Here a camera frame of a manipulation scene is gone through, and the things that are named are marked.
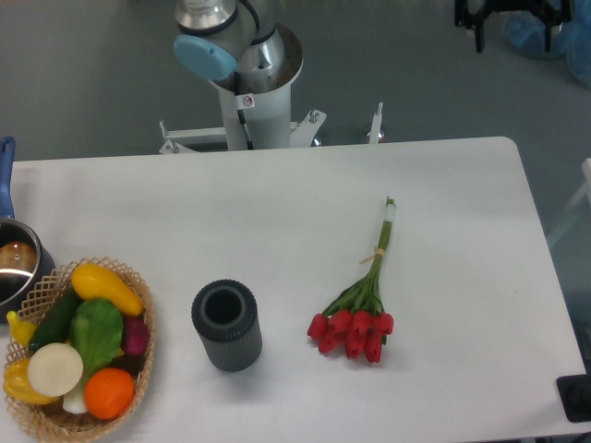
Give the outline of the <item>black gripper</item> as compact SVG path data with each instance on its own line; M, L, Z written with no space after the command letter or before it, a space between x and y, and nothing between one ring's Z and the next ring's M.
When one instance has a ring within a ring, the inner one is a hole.
M573 19L573 2L560 1L554 6L543 0L486 0L471 12L467 1L454 2L454 25L474 34L476 51L485 47L484 23L492 13L529 12L545 24L545 51L552 51L553 37L561 32L562 23Z

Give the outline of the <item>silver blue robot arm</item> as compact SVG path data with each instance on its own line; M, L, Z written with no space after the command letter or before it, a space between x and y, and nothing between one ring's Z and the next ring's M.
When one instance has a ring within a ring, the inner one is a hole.
M178 1L174 43L177 59L188 70L234 95L262 94L290 84L303 65L299 40L276 22L274 1ZM492 13L525 11L542 24L544 49L553 31L573 19L573 1L485 1L470 12L466 1L454 3L454 25L475 33L484 49L484 22Z

